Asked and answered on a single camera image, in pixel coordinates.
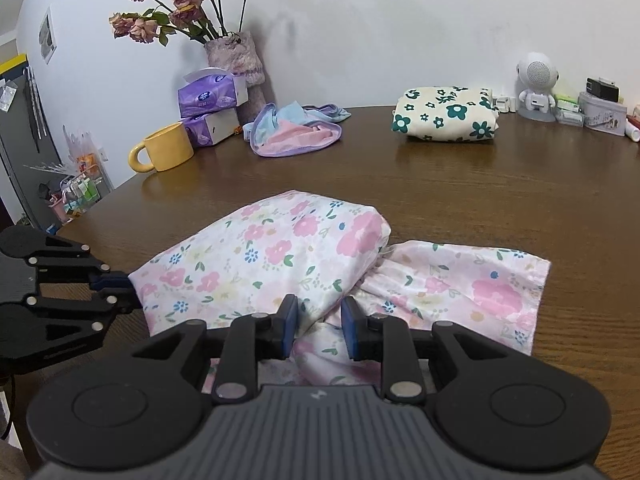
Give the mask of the pink floral baby dress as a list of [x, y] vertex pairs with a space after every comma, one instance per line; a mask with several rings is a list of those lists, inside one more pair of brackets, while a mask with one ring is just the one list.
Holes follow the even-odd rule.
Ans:
[[529, 353], [550, 264], [510, 248], [390, 242], [375, 208], [300, 191], [245, 206], [132, 272], [146, 325], [158, 334], [191, 318], [211, 328], [299, 299], [291, 355], [258, 366], [263, 384], [374, 382], [349, 359], [340, 303], [427, 330], [451, 321]]

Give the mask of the grey refrigerator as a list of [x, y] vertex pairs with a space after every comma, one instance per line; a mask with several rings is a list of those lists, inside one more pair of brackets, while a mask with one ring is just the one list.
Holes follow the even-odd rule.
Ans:
[[24, 54], [1, 65], [1, 160], [22, 215], [46, 230], [60, 222], [51, 198], [63, 177], [52, 171], [61, 162], [40, 107], [35, 76]]

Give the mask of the yellow ceramic mug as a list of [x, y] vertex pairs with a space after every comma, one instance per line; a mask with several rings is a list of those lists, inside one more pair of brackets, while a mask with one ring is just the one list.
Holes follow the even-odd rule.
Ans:
[[194, 149], [181, 122], [146, 136], [128, 155], [129, 167], [142, 174], [174, 169], [194, 156]]

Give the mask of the purple tissue pack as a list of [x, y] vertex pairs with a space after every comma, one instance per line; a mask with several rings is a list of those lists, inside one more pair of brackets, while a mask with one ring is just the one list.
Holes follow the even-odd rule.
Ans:
[[222, 68], [207, 67], [187, 74], [177, 92], [182, 119], [237, 108], [248, 101], [246, 79]]
[[182, 124], [194, 150], [215, 146], [240, 128], [235, 108], [185, 119]]

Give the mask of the upper purple tissue pack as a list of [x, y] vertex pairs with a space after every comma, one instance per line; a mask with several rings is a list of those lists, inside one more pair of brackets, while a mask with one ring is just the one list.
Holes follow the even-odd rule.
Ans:
[[248, 101], [246, 79], [222, 68], [207, 67], [187, 74], [177, 92], [182, 119], [237, 108]]

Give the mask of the blue pink purple garment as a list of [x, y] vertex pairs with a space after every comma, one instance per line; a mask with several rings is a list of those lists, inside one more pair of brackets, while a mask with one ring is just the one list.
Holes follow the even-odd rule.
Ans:
[[243, 126], [243, 139], [265, 158], [290, 157], [328, 148], [341, 139], [341, 123], [352, 113], [335, 104], [284, 107], [268, 103]]

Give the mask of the pink patterned flower vase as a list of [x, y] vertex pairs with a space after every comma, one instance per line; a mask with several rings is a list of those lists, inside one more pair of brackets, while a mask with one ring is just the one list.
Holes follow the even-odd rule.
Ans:
[[262, 85], [266, 82], [264, 64], [252, 35], [249, 32], [234, 32], [207, 41], [205, 52], [209, 67], [222, 68], [245, 78], [248, 100], [238, 107], [238, 115], [242, 125], [252, 122], [267, 104], [262, 91]]

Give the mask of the cream green-flower folded cloth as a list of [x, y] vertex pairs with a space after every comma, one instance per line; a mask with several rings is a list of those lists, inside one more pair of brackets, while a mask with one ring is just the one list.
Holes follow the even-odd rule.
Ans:
[[498, 118], [489, 88], [414, 87], [397, 101], [392, 131], [432, 142], [489, 141]]

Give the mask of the white power strip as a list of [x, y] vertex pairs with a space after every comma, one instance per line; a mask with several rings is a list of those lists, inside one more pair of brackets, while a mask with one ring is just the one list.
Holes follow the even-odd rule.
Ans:
[[494, 97], [494, 107], [500, 114], [516, 113], [518, 111], [518, 99], [515, 96]]

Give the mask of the white tube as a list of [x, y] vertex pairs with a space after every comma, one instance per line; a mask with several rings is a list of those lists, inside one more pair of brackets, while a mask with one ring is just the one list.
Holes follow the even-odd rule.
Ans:
[[627, 124], [625, 127], [625, 134], [631, 141], [636, 143], [640, 142], [640, 129], [636, 126]]

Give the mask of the green white small boxes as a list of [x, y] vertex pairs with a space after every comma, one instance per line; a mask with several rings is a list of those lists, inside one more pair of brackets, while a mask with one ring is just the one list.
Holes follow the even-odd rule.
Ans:
[[563, 125], [582, 127], [584, 125], [584, 114], [580, 111], [576, 96], [555, 93], [554, 116], [557, 122]]

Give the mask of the grey tin box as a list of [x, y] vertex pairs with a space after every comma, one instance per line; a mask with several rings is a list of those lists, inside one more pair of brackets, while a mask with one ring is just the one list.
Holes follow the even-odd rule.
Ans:
[[614, 136], [625, 135], [627, 109], [623, 104], [602, 100], [582, 91], [578, 96], [578, 106], [586, 128]]

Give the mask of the dark red box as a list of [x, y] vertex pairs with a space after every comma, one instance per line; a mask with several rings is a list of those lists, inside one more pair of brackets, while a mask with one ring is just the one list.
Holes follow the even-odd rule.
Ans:
[[640, 129], [640, 105], [637, 104], [634, 110], [627, 116], [628, 122]]

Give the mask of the black charger block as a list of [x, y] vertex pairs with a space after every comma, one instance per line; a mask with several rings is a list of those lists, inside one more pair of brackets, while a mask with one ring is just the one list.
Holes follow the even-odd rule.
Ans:
[[620, 88], [601, 78], [587, 78], [586, 91], [600, 100], [618, 103], [620, 102]]

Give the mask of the white astronaut speaker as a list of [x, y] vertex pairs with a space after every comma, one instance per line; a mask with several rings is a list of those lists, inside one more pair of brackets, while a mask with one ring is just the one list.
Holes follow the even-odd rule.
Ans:
[[516, 73], [523, 89], [518, 94], [518, 114], [535, 122], [555, 122], [552, 90], [559, 72], [547, 55], [529, 52], [518, 62]]

